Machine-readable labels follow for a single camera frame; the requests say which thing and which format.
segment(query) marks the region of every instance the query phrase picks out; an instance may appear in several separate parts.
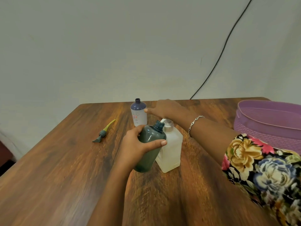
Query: white pump dispenser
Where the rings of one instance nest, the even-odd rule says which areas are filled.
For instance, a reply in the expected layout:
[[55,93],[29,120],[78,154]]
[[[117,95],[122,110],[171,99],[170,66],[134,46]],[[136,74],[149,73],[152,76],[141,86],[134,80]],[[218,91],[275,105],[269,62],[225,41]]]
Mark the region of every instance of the white pump dispenser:
[[162,172],[166,173],[180,165],[183,135],[173,126],[171,120],[162,119],[161,123],[165,123],[163,131],[166,134],[167,144],[161,148],[156,162]]

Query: ribbed basket side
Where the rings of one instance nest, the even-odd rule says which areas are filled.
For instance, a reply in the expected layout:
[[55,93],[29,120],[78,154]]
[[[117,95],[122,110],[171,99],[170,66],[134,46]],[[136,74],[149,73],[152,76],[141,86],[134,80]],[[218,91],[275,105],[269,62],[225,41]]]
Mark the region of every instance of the ribbed basket side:
[[237,118],[234,121],[234,130],[240,133],[246,133],[247,135],[260,139],[263,142],[268,143],[275,148],[293,150],[297,152],[299,155],[301,155],[301,140],[299,139],[274,136],[274,135],[254,131],[241,124],[239,122],[239,119]]

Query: floral sleeve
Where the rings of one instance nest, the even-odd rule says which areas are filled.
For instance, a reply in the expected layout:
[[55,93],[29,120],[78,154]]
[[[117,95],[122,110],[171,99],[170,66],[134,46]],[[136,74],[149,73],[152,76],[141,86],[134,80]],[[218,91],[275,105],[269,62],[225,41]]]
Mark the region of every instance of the floral sleeve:
[[301,157],[241,134],[222,163],[227,178],[282,225],[301,225]]

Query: finger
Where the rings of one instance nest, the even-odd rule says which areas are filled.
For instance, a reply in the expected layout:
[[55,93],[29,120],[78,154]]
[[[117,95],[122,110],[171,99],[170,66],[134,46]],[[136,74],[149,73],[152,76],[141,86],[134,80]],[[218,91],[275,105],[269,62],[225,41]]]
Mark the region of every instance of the finger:
[[153,108],[145,108],[144,112],[153,115]]
[[167,144],[166,140],[154,140],[154,141],[151,141],[151,142],[148,142],[148,143],[144,143],[143,144],[143,150],[145,152],[149,152],[151,150],[163,147],[166,144]]
[[144,124],[137,126],[136,128],[132,129],[133,133],[138,136],[142,129],[145,127]]

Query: basket rim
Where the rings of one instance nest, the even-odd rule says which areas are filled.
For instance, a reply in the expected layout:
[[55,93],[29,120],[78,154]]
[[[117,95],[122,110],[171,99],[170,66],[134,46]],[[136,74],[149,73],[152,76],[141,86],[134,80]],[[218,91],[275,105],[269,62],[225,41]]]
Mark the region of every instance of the basket rim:
[[[241,102],[245,102],[245,101],[263,101],[263,102],[274,102],[274,101],[266,101],[266,100],[252,100],[252,99],[249,99],[249,100],[242,100],[242,101],[238,102],[238,104],[237,104],[237,109],[239,109],[239,111],[240,111],[240,112],[241,112],[241,113],[242,113],[242,114],[243,114],[245,117],[247,117],[247,118],[249,118],[249,119],[251,119],[251,120],[253,120],[253,121],[255,121],[255,122],[261,123],[261,124],[267,124],[267,125],[271,125],[271,126],[275,126],[275,127],[287,128],[287,129],[294,129],[294,130],[299,130],[299,131],[301,131],[301,129],[299,129],[299,128],[290,128],[290,127],[285,127],[285,126],[280,126],[280,125],[274,125],[274,124],[264,123],[264,122],[261,122],[261,121],[255,120],[255,119],[253,119],[253,118],[251,118],[251,117],[247,116],[246,114],[244,114],[244,113],[243,113],[243,111],[240,109],[240,106],[239,106],[239,104],[240,104]],[[290,102],[277,102],[277,103],[285,103],[285,104],[292,104],[292,105],[296,105],[296,104],[294,104],[294,103],[290,103]]]

